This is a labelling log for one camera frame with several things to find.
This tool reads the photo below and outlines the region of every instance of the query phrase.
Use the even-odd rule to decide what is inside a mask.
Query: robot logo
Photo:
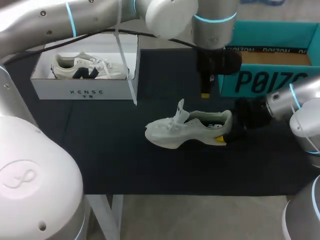
[[[21,187],[21,185],[23,183],[30,183],[32,182],[35,178],[37,177],[37,173],[34,170],[28,169],[23,176],[15,176],[14,179],[18,181],[17,184],[15,185],[7,185],[6,183],[3,183],[3,185],[5,185],[8,188],[11,189],[17,189],[19,187]]]
[[[0,169],[0,195],[21,199],[32,195],[41,185],[41,168],[30,160],[13,161]]]

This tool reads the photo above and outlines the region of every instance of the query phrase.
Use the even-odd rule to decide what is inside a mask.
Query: white sneaker
[[[187,112],[184,99],[178,103],[174,117],[164,118],[146,126],[145,137],[153,144],[166,149],[177,149],[188,140],[198,140],[207,145],[224,146],[220,137],[232,128],[232,113],[202,111]]]
[[[120,63],[90,56],[84,52],[74,57],[57,54],[51,70],[57,79],[126,79],[127,72]]]

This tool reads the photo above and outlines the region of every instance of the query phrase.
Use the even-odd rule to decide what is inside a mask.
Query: n logo
[[[95,79],[99,75],[99,72],[96,68],[89,74],[89,69],[86,67],[79,67],[79,69],[73,75],[73,79]]]

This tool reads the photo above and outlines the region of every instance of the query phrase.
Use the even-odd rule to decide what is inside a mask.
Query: shoe sole
[[[211,146],[226,146],[227,145],[227,143],[221,142],[221,141],[217,141],[215,138],[202,138],[202,139],[190,138],[190,139],[184,140],[183,142],[159,143],[159,142],[155,142],[155,141],[149,140],[147,138],[147,136],[145,136],[145,137],[150,143],[152,143],[152,144],[154,144],[156,146],[159,146],[161,148],[165,148],[165,149],[178,149],[182,144],[184,144],[185,142],[191,141],[191,140],[196,140],[196,141],[202,142],[205,145],[211,145]]]
[[[55,77],[55,79],[58,79],[58,80],[73,80],[73,79],[81,79],[81,78],[66,78],[66,77],[57,77],[54,70],[53,70],[53,67],[51,66],[51,71]],[[94,80],[94,79],[97,79],[97,80],[104,80],[104,79],[99,79],[99,78],[92,78],[92,79],[89,79],[89,80]],[[112,80],[127,80],[127,78],[112,78]]]

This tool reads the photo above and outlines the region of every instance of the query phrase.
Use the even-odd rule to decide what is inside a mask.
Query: teal shoe box
[[[227,49],[242,54],[234,75],[219,75],[222,97],[254,98],[320,74],[320,25],[237,21]]]

